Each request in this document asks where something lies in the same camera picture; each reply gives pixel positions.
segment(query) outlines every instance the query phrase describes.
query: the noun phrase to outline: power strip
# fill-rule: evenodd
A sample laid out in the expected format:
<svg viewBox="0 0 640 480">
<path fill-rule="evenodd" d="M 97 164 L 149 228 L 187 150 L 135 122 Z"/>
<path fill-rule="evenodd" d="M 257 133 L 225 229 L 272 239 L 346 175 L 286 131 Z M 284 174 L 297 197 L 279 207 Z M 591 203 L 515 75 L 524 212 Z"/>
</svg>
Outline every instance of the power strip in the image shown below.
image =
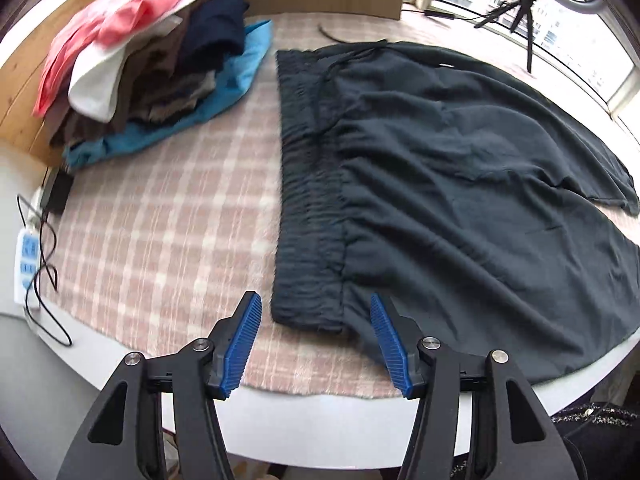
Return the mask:
<svg viewBox="0 0 640 480">
<path fill-rule="evenodd" d="M 40 237 L 32 227 L 23 227 L 18 233 L 15 245 L 14 301 L 24 306 L 24 298 L 29 291 L 28 305 L 34 310 L 40 308 L 33 291 L 31 280 L 40 266 Z"/>
</svg>

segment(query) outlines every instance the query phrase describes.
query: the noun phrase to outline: plaid tablecloth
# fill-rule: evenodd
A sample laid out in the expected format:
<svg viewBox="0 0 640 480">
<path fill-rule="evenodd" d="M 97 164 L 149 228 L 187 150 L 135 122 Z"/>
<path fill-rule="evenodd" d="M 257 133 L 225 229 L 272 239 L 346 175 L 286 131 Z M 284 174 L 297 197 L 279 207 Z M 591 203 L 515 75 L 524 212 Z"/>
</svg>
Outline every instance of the plaid tablecloth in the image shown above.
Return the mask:
<svg viewBox="0 0 640 480">
<path fill-rule="evenodd" d="M 209 333 L 253 289 L 264 312 L 243 384 L 292 394 L 395 396 L 386 370 L 346 337 L 298 332 L 271 320 L 280 221 L 274 53 L 330 44 L 318 23 L 347 41 L 456 48 L 463 38 L 419 15 L 400 22 L 336 14 L 272 19 L 273 46 L 236 106 L 144 152 L 78 173 L 58 227 L 60 294 L 45 288 L 46 295 L 93 329 L 155 356 Z M 500 52 L 478 57 L 534 81 Z M 640 241 L 636 219 L 606 214 Z"/>
</svg>

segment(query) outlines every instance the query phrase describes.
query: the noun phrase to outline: stack of clothes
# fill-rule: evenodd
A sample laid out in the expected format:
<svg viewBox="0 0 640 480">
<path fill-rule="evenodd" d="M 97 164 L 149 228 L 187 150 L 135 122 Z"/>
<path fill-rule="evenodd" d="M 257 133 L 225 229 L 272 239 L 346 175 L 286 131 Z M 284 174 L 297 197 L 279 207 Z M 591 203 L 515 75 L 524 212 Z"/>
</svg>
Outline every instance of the stack of clothes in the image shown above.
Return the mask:
<svg viewBox="0 0 640 480">
<path fill-rule="evenodd" d="M 51 44 L 34 106 L 50 144 L 64 145 L 69 166 L 80 167 L 190 126 L 224 69 L 244 55 L 248 33 L 269 25 L 258 55 L 240 63 L 247 70 L 249 62 L 244 91 L 229 99 L 220 89 L 215 101 L 224 102 L 197 121 L 233 104 L 270 44 L 268 22 L 245 29 L 247 9 L 245 0 L 96 0 L 78 12 Z M 233 90 L 238 64 L 231 84 L 224 78 Z"/>
</svg>

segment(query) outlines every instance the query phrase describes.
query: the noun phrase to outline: blue cloth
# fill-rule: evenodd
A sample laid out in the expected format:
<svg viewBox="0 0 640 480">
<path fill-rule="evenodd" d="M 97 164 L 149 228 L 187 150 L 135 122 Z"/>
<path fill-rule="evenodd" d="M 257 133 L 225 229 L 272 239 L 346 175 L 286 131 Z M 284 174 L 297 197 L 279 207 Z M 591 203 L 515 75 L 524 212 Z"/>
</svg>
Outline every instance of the blue cloth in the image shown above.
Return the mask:
<svg viewBox="0 0 640 480">
<path fill-rule="evenodd" d="M 135 153 L 194 124 L 205 123 L 223 112 L 247 93 L 262 58 L 271 45 L 271 21 L 254 23 L 244 28 L 246 41 L 242 56 L 230 57 L 216 76 L 216 89 L 190 115 L 175 124 L 153 126 L 127 123 L 120 134 L 88 140 L 66 148 L 64 157 L 69 168 L 76 170 L 117 155 Z"/>
</svg>

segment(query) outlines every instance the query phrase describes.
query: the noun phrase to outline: white cloth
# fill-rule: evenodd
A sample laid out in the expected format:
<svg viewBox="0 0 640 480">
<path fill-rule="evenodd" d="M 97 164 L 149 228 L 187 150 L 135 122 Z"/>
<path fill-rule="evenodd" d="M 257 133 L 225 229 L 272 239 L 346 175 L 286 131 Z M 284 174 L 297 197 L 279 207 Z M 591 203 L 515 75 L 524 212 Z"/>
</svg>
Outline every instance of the white cloth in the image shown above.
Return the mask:
<svg viewBox="0 0 640 480">
<path fill-rule="evenodd" d="M 69 104 L 81 115 L 101 123 L 113 118 L 118 101 L 120 76 L 127 56 L 145 46 L 152 38 L 166 36 L 182 19 L 173 16 L 195 0 L 180 0 L 176 6 L 126 41 L 104 48 L 95 41 L 78 55 L 69 83 Z"/>
</svg>

